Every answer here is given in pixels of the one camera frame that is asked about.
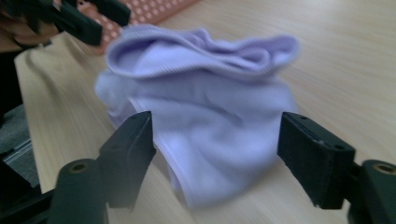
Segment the perforated surface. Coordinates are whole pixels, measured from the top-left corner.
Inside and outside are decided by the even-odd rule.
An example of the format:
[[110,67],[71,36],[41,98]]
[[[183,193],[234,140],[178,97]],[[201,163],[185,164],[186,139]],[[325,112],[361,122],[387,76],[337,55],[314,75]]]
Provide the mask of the perforated surface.
[[[167,17],[180,11],[182,8],[197,0],[121,0],[132,10],[130,24],[151,23],[156,24]],[[85,15],[93,18],[103,26],[102,44],[94,48],[95,52],[105,52],[107,45],[120,35],[121,27],[114,21],[99,14],[96,6],[87,0],[78,0],[78,9]]]

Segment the lavender cloth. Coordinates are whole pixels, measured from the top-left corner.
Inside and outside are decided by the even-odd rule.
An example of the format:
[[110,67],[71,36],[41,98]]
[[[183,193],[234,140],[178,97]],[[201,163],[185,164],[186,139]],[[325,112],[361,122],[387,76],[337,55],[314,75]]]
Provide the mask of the lavender cloth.
[[244,190],[276,157],[283,111],[296,105],[276,70],[293,60],[289,35],[214,41],[204,29],[125,28],[106,53],[95,91],[118,127],[153,115],[154,142],[188,207]]

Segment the purple towel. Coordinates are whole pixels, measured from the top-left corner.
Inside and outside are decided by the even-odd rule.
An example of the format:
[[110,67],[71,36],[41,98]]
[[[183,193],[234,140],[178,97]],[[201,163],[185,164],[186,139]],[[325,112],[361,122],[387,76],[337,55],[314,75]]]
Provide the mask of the purple towel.
[[125,28],[108,48],[95,91],[116,127],[153,115],[154,142],[190,208],[244,190],[276,158],[283,111],[296,112],[276,71],[292,61],[289,35],[236,42],[204,29]]

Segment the light wood tabletop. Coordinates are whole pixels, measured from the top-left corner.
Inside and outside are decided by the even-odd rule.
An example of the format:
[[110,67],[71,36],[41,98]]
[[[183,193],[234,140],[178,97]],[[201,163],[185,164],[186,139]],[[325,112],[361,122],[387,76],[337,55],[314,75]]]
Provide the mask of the light wood tabletop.
[[[356,162],[396,162],[396,1],[202,0],[160,24],[204,27],[236,40],[291,34],[296,62],[279,72],[300,113],[357,149]],[[41,187],[54,188],[62,166],[96,158],[114,132],[93,86],[106,68],[73,37],[16,60]],[[315,208],[281,160],[227,203],[189,211],[161,166],[151,165],[132,213],[110,209],[111,223],[347,223],[347,209]]]

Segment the folded cloth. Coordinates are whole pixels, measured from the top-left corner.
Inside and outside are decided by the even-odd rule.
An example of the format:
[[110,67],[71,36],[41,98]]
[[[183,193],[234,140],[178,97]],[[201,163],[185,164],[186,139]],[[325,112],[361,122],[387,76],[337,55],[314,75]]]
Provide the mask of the folded cloth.
[[274,161],[281,114],[297,110],[275,72],[297,52],[289,35],[228,42],[137,25],[108,48],[95,91],[116,127],[152,111],[172,185],[195,208],[241,192]]

